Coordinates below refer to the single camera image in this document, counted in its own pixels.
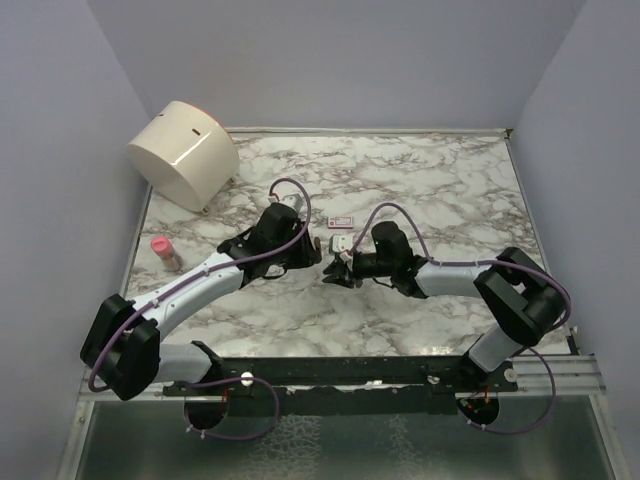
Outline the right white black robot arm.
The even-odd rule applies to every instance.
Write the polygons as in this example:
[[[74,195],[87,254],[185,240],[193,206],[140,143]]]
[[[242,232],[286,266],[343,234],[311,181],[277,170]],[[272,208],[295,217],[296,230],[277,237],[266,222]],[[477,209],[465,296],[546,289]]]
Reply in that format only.
[[[417,255],[405,233],[392,221],[372,229],[375,251],[355,250],[351,235],[334,235],[329,253],[334,260],[323,270],[323,282],[359,288],[365,280],[389,280],[389,286],[409,298],[436,296],[478,298],[495,324],[465,352],[459,378],[469,390],[491,384],[506,360],[536,346],[566,309],[559,288],[523,251],[505,249],[493,262],[446,265]]]

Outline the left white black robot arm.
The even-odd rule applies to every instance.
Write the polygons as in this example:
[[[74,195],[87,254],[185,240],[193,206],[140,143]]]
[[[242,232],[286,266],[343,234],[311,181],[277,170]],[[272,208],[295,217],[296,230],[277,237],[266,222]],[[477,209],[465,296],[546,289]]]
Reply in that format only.
[[[88,386],[130,400],[154,383],[189,384],[206,395],[220,385],[219,358],[204,343],[167,345],[166,337],[215,300],[258,279],[318,264],[308,232],[310,212],[299,195],[269,205],[257,223],[224,241],[201,264],[132,300],[114,294],[100,305],[81,348]]]

